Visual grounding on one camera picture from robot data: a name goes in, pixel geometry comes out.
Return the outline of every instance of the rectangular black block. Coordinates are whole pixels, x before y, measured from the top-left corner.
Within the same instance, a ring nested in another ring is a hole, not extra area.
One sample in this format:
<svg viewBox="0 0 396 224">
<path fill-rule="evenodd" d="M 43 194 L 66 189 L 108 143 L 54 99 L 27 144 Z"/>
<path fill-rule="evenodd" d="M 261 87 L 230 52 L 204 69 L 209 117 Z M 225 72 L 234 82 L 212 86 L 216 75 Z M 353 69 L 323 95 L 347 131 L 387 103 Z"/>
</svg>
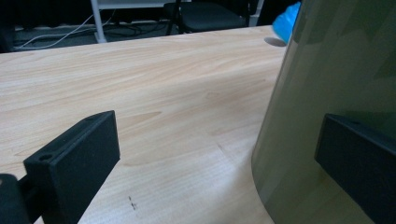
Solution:
<svg viewBox="0 0 396 224">
<path fill-rule="evenodd" d="M 396 140 L 326 115 L 316 160 L 375 223 L 396 223 Z"/>
<path fill-rule="evenodd" d="M 120 159 L 114 111 L 83 119 L 24 161 L 46 223 L 78 223 Z"/>
</svg>

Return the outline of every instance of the hole in bracket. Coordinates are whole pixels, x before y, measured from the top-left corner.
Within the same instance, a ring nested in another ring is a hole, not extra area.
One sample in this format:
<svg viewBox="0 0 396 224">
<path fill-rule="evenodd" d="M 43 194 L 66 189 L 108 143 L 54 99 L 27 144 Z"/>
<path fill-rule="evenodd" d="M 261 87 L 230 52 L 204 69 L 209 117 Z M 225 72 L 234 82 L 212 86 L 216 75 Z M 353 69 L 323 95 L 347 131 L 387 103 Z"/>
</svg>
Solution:
<svg viewBox="0 0 396 224">
<path fill-rule="evenodd" d="M 51 157 L 52 157 L 52 155 L 48 154 L 48 155 L 41 156 L 39 158 L 39 160 L 40 161 L 46 161 L 46 160 L 50 159 Z"/>
<path fill-rule="evenodd" d="M 275 47 L 284 48 L 284 47 L 287 46 L 287 44 L 283 40 L 278 39 L 278 38 L 274 38 L 274 37 L 270 37 L 270 36 L 265 37 L 264 41 L 267 44 L 275 46 Z"/>
</svg>

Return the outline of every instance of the blue cloth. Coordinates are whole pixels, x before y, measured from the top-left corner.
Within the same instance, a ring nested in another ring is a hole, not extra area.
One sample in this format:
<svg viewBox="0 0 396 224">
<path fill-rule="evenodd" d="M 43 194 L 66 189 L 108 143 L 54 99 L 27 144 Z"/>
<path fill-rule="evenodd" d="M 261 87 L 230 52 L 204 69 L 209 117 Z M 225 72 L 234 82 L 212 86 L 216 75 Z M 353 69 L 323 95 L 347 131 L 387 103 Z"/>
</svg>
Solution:
<svg viewBox="0 0 396 224">
<path fill-rule="evenodd" d="M 293 31 L 294 23 L 297 19 L 297 14 L 300 9 L 300 2 L 289 6 L 286 11 L 276 17 L 273 23 L 273 29 L 275 33 L 283 40 L 286 44 L 289 43 L 291 32 Z"/>
</svg>

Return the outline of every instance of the black office chair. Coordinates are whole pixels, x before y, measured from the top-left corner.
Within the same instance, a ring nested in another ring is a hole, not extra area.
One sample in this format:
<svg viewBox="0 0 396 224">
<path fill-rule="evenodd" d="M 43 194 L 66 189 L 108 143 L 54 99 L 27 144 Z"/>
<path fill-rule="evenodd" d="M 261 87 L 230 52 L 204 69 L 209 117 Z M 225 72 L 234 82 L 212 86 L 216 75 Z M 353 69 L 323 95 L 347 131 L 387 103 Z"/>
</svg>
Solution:
<svg viewBox="0 0 396 224">
<path fill-rule="evenodd" d="M 167 3 L 163 13 L 170 20 L 166 34 L 173 24 L 183 33 L 199 33 L 215 30 L 248 27 L 250 15 L 256 13 L 259 0 L 195 0 Z"/>
</svg>

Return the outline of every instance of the dark floor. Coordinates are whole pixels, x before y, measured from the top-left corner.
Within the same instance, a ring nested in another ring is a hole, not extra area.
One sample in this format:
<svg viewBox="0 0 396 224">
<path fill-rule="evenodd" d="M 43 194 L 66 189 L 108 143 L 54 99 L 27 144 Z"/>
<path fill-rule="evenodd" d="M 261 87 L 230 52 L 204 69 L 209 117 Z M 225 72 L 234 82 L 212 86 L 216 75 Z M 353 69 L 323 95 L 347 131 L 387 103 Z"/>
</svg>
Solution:
<svg viewBox="0 0 396 224">
<path fill-rule="evenodd" d="M 135 21 L 133 23 L 115 24 L 110 23 L 104 26 L 107 42 L 122 40 L 150 38 L 165 35 L 167 21 Z M 42 27 L 34 30 L 19 30 L 14 39 L 15 51 L 26 51 L 35 49 L 54 49 L 71 46 L 97 44 L 94 32 L 94 25 L 85 25 L 73 32 L 78 26 L 60 26 L 56 28 Z M 177 30 L 173 29 L 172 35 L 176 35 Z"/>
</svg>

